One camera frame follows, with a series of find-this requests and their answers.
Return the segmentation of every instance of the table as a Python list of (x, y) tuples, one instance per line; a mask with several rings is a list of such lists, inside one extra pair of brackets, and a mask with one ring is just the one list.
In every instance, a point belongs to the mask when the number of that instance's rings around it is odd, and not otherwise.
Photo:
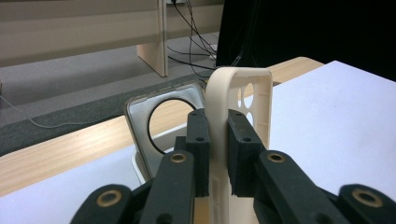
[[(274, 82), (285, 82), (319, 63), (298, 57), (270, 66)], [(104, 157), (134, 143), (124, 116), (23, 148), (0, 158), (0, 196)]]

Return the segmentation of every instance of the screw hole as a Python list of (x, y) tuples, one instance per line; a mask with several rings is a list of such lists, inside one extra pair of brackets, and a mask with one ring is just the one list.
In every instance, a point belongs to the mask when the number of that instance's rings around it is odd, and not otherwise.
[(109, 207), (118, 203), (121, 200), (121, 192), (116, 189), (111, 189), (103, 192), (96, 199), (96, 203), (101, 207)]
[(171, 156), (171, 161), (172, 162), (183, 162), (187, 159), (187, 157), (184, 154), (181, 153), (177, 153)]
[(352, 196), (360, 203), (370, 207), (381, 207), (383, 205), (381, 198), (368, 189), (354, 189)]
[(283, 158), (283, 156), (276, 154), (276, 153), (268, 154), (267, 158), (268, 158), (268, 160), (273, 161), (273, 162), (285, 161), (285, 158)]

